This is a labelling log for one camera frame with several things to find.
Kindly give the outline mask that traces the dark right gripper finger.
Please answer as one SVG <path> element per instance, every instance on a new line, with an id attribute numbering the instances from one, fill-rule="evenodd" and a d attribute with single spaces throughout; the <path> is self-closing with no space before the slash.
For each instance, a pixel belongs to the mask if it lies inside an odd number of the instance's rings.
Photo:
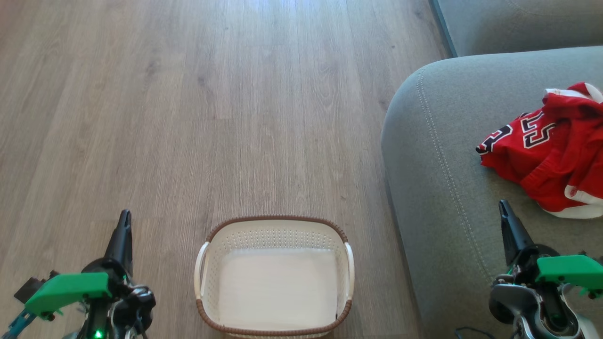
<path id="1" fill-rule="evenodd" d="M 505 261 L 511 266 L 524 249 L 535 243 L 507 200 L 499 201 L 499 214 Z"/>

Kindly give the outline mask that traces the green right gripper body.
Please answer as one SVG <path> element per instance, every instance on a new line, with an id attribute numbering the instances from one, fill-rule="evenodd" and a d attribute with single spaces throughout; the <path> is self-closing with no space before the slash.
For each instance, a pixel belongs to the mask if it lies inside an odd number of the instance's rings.
<path id="1" fill-rule="evenodd" d="M 603 268 L 601 262 L 585 253 L 562 256 L 543 244 L 533 244 L 517 251 L 510 260 L 514 284 L 536 288 L 543 285 L 566 284 L 582 288 L 584 293 L 601 293 Z"/>

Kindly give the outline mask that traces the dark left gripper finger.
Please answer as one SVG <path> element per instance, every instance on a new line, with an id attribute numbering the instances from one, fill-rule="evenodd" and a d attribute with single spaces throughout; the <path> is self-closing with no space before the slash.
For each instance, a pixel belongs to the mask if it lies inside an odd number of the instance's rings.
<path id="1" fill-rule="evenodd" d="M 133 234 L 131 226 L 131 212 L 122 210 L 104 254 L 106 258 L 118 262 L 125 274 L 129 276 L 133 275 Z"/>

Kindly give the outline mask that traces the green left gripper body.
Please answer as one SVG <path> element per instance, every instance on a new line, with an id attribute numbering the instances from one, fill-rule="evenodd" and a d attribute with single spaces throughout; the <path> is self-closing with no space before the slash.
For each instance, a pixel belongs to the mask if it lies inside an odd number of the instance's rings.
<path id="1" fill-rule="evenodd" d="M 48 318 L 77 302 L 114 302 L 126 294 L 132 273 L 132 260 L 99 258 L 80 273 L 54 275 L 36 289 L 24 308 L 39 318 Z"/>

